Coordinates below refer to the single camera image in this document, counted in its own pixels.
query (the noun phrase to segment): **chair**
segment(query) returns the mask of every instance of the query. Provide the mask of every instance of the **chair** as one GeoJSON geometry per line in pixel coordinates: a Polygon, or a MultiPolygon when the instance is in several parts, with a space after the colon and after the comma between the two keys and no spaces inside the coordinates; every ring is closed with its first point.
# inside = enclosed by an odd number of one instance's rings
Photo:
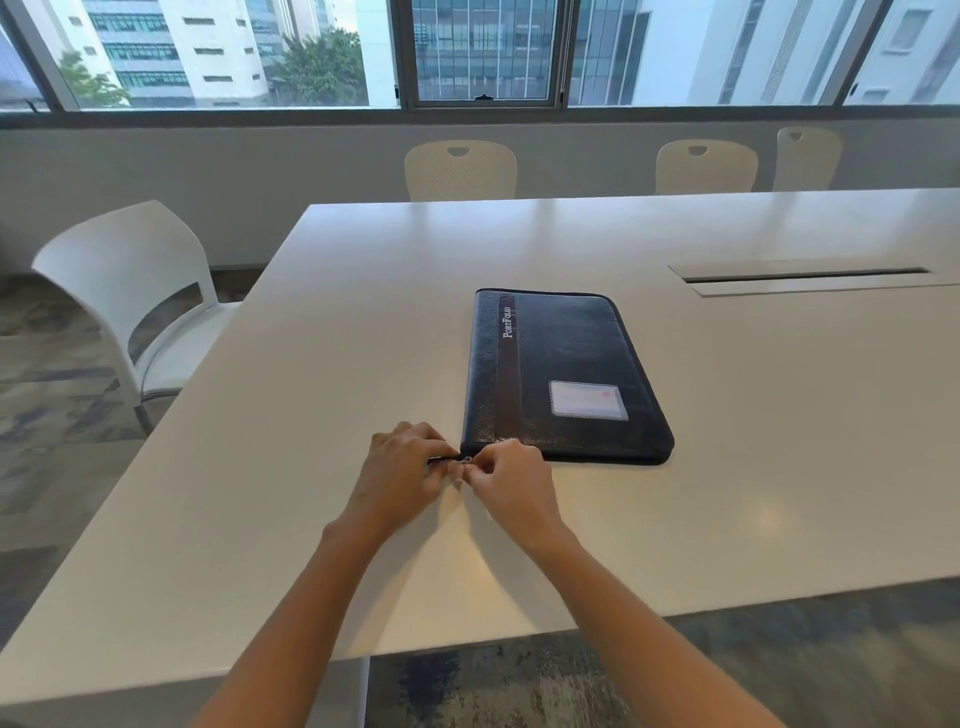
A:
{"type": "Polygon", "coordinates": [[[828,189],[842,152],[843,139],[829,129],[781,129],[777,132],[774,192],[828,189]]]}
{"type": "Polygon", "coordinates": [[[671,141],[657,154],[658,195],[750,192],[754,188],[756,152],[720,139],[671,141]]]}
{"type": "Polygon", "coordinates": [[[415,203],[510,200],[516,195],[516,157],[492,141],[431,141],[411,149],[403,167],[415,203]]]}
{"type": "Polygon", "coordinates": [[[148,435],[153,424],[143,403],[183,387],[239,305],[217,301],[200,241],[157,201],[75,225],[43,246],[33,267],[100,325],[123,397],[148,435]],[[137,325],[194,284],[203,302],[164,328],[134,361],[129,346],[137,325]]]}

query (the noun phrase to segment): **black portfolio case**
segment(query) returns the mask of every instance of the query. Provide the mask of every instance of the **black portfolio case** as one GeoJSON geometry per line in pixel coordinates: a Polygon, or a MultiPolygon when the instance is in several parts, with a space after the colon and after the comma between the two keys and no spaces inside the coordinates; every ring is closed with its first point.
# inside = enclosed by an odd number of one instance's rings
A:
{"type": "Polygon", "coordinates": [[[610,299],[477,291],[461,453],[512,437],[551,460],[670,456],[670,427],[610,299]]]}

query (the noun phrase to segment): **glass pane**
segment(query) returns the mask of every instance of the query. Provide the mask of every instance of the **glass pane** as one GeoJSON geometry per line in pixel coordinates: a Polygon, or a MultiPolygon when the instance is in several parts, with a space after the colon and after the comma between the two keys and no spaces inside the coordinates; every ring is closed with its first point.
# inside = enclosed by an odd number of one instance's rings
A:
{"type": "Polygon", "coordinates": [[[569,104],[817,104],[863,1],[581,0],[569,104]]]}
{"type": "Polygon", "coordinates": [[[30,71],[23,64],[0,23],[0,113],[8,111],[48,111],[30,71]]]}
{"type": "Polygon", "coordinates": [[[894,0],[846,103],[960,104],[960,0],[894,0]]]}
{"type": "Polygon", "coordinates": [[[413,0],[422,101],[543,101],[556,0],[413,0]]]}
{"type": "Polygon", "coordinates": [[[25,0],[82,109],[397,106],[387,0],[25,0]]]}

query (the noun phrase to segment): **person's left hand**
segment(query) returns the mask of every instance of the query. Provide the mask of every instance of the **person's left hand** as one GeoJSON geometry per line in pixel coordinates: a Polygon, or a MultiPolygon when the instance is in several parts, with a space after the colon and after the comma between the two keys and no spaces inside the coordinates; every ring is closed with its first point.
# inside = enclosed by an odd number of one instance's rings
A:
{"type": "Polygon", "coordinates": [[[390,434],[377,432],[342,518],[359,521],[386,541],[437,498],[447,473],[463,471],[454,460],[428,468],[427,459],[457,454],[427,423],[401,422],[390,434]]]}

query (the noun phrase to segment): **person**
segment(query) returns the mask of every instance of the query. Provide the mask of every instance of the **person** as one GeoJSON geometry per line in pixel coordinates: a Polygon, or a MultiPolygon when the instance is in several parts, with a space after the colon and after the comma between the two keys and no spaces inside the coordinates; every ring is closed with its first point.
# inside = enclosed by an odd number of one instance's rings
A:
{"type": "Polygon", "coordinates": [[[564,524],[550,466],[506,440],[472,462],[427,423],[373,435],[343,514],[329,523],[293,587],[204,705],[194,728],[300,728],[371,559],[438,497],[464,480],[560,593],[633,715],[661,726],[782,726],[679,632],[596,561],[564,524]]]}

